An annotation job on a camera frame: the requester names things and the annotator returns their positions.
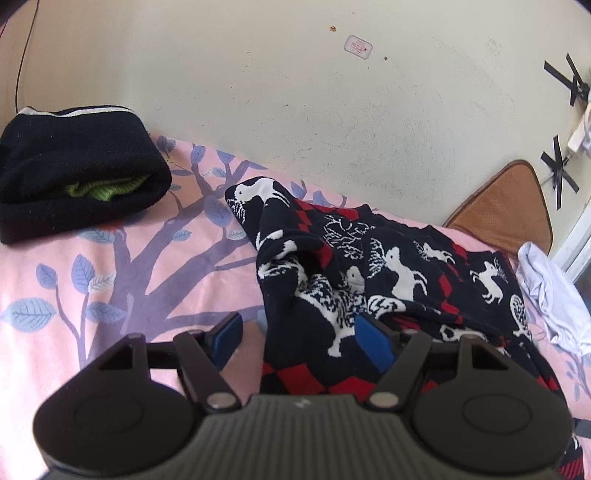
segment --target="animal print sweater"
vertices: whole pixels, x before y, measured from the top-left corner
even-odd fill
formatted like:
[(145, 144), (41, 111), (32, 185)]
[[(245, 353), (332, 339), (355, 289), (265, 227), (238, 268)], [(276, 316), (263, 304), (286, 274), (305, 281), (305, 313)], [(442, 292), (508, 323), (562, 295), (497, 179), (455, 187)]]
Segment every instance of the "animal print sweater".
[[(478, 335), (564, 398), (533, 344), (503, 253), (467, 252), (431, 226), (387, 220), (367, 205), (313, 205), (267, 177), (230, 187), (226, 200), (258, 250), (267, 315), (261, 392), (363, 400), (381, 376), (354, 337), (356, 315), (367, 312), (441, 342)], [(432, 375), (424, 390), (450, 379)], [(581, 454), (573, 443), (565, 461)]]

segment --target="pink bed sheet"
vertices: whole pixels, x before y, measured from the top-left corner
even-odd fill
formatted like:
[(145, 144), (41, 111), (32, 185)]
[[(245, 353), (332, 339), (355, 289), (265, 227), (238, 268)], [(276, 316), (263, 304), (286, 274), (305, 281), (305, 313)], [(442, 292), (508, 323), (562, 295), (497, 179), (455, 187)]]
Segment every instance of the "pink bed sheet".
[[(210, 328), (237, 310), (245, 336), (223, 375), (243, 401), (257, 391), (264, 336), (253, 320), (264, 308), (256, 250), (225, 205), (225, 187), (265, 175), (314, 203), (360, 204), (212, 148), (162, 136), (154, 141), (170, 165), (173, 185), (152, 208), (110, 225), (0, 247), (2, 480), (34, 479), (45, 471), (31, 434), (37, 407), (127, 333), (167, 341), (190, 328)], [(467, 250), (491, 250), (464, 233), (437, 228)], [(534, 334), (573, 414), (591, 420), (591, 365), (556, 351), (529, 308)], [(175, 372), (154, 371), (152, 377), (178, 388)], [(583, 444), (589, 471), (591, 442)]]

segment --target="white stripe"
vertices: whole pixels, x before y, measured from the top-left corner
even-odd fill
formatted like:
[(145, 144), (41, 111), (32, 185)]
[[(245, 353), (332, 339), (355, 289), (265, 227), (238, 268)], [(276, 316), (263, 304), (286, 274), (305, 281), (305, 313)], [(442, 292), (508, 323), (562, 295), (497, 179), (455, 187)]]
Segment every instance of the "white stripe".
[(73, 112), (65, 113), (64, 115), (56, 115), (51, 112), (39, 112), (29, 106), (23, 108), (18, 114), (19, 115), (45, 115), (54, 116), (56, 118), (65, 118), (69, 116), (87, 115), (89, 113), (106, 113), (106, 112), (129, 112), (135, 115), (133, 110), (125, 108), (123, 106), (104, 106), (99, 108), (82, 108), (80, 110), (74, 110)]

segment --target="ribbed black surface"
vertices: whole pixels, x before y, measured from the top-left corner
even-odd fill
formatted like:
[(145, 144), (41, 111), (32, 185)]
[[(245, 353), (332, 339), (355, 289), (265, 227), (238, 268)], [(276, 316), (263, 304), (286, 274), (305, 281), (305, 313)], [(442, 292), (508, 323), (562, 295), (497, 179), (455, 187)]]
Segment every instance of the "ribbed black surface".
[[(79, 478), (52, 472), (45, 480)], [(482, 480), (486, 477), (443, 464), (420, 449), (398, 417), (368, 412), (348, 395), (260, 395), (239, 412), (208, 417), (191, 443), (175, 458), (125, 478)], [(560, 479), (553, 471), (519, 478)]]

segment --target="white cloth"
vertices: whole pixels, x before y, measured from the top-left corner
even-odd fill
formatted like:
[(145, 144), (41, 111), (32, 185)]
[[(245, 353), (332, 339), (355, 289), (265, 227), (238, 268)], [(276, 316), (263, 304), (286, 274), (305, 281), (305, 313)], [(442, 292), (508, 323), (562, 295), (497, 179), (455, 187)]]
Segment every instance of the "white cloth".
[(519, 286), (544, 319), (550, 342), (577, 356), (591, 353), (591, 317), (573, 283), (531, 242), (518, 258)]

